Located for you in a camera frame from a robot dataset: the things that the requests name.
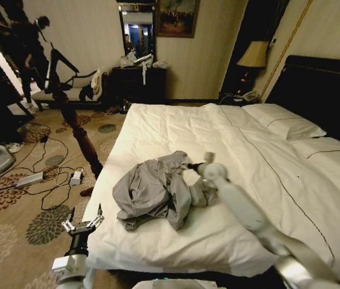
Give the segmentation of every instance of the bedside table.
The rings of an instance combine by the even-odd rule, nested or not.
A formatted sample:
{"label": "bedside table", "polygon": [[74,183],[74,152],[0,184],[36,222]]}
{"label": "bedside table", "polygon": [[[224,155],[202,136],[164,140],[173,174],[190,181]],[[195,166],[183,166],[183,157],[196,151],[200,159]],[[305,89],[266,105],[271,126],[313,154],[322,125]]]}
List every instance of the bedside table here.
{"label": "bedside table", "polygon": [[232,96],[228,96],[225,99],[224,98],[219,99],[218,103],[220,105],[232,105],[234,107],[243,107],[244,105],[259,104],[260,102],[259,101],[245,101],[243,99],[238,99]]}

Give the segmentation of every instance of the picture frame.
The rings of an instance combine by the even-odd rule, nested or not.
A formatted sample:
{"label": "picture frame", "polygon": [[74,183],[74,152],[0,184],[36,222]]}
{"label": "picture frame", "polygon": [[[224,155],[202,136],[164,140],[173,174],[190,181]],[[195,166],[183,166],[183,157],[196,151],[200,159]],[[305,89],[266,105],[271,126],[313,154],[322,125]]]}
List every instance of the picture frame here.
{"label": "picture frame", "polygon": [[157,36],[194,38],[200,0],[159,0]]}

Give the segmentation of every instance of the white duvet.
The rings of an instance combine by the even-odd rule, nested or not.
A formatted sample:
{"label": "white duvet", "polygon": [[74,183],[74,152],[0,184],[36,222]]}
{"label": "white duvet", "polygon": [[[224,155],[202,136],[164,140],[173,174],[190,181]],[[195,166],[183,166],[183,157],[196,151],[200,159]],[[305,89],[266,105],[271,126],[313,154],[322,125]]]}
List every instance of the white duvet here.
{"label": "white duvet", "polygon": [[134,104],[96,182],[84,220],[105,220],[90,236],[87,264],[145,272],[213,270],[236,276],[263,273],[275,261],[220,200],[192,208],[174,231],[166,219],[134,232],[116,219],[112,188],[135,164],[185,151],[194,162],[216,154],[232,182],[243,186],[282,232],[305,242],[340,278],[340,192],[308,166],[291,144],[239,107]]}

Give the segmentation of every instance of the black headboard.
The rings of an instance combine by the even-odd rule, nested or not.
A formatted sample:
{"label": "black headboard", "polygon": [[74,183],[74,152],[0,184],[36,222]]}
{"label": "black headboard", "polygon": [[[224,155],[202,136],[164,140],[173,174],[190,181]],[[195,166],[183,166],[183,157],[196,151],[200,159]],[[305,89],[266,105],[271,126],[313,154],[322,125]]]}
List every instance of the black headboard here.
{"label": "black headboard", "polygon": [[285,107],[340,140],[340,60],[290,55],[266,102]]}

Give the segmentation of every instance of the pillow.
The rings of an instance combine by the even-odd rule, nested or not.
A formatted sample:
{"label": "pillow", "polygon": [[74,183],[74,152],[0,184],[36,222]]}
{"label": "pillow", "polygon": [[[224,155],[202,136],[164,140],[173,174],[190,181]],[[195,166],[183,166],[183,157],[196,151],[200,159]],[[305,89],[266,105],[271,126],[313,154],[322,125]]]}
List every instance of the pillow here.
{"label": "pillow", "polygon": [[277,104],[253,104],[242,107],[263,126],[285,140],[326,135],[319,126]]}
{"label": "pillow", "polygon": [[340,191],[340,141],[331,137],[295,140],[291,144]]}

